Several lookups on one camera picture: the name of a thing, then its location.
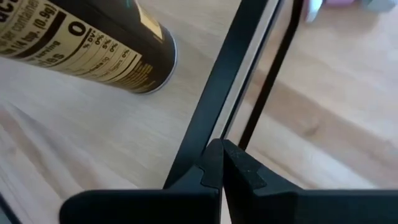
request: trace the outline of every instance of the light wood surface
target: light wood surface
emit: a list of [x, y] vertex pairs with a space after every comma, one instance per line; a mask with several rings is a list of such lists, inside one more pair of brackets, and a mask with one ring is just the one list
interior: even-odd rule
[[82, 190], [163, 186], [239, 3], [140, 1], [178, 45], [151, 95], [0, 58], [0, 192], [23, 223], [57, 223]]
[[[238, 142], [290, 17], [287, 3], [229, 138]], [[308, 189], [398, 188], [398, 9], [323, 9], [301, 24], [247, 152]]]

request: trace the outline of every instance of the gold label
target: gold label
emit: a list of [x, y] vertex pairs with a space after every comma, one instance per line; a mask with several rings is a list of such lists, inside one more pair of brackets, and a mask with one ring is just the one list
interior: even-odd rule
[[138, 4], [138, 2], [136, 4], [137, 4], [138, 11], [139, 11], [141, 23], [144, 26], [146, 26], [149, 30], [151, 30], [161, 40], [163, 40], [162, 29], [160, 28], [159, 23], [152, 16], [150, 16], [148, 13], [146, 13], [146, 11], [143, 10], [143, 8], [141, 8], [141, 6]]
[[130, 80], [131, 89], [152, 70], [136, 67], [141, 54], [48, 0], [0, 0], [0, 55], [97, 82]]

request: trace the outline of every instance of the can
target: can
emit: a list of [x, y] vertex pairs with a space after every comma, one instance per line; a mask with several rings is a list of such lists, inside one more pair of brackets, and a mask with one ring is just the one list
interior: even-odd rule
[[149, 93], [169, 79], [177, 49], [134, 0], [0, 0], [0, 55]]

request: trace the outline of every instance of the blurred object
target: blurred object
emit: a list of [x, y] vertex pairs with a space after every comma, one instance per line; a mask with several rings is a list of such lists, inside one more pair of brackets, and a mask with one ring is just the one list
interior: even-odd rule
[[389, 12], [398, 4], [398, 0], [362, 0], [365, 9], [373, 12]]
[[347, 6], [354, 3], [355, 0], [326, 0], [325, 3], [330, 6]]
[[307, 0], [307, 16], [305, 22], [311, 23], [315, 20], [318, 15], [318, 11], [322, 6], [322, 0]]

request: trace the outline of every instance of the pink object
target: pink object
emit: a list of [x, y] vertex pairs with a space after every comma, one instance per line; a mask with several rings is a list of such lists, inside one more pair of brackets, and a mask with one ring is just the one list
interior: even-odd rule
[[354, 2], [355, 0], [325, 0], [325, 3], [329, 6], [347, 6]]

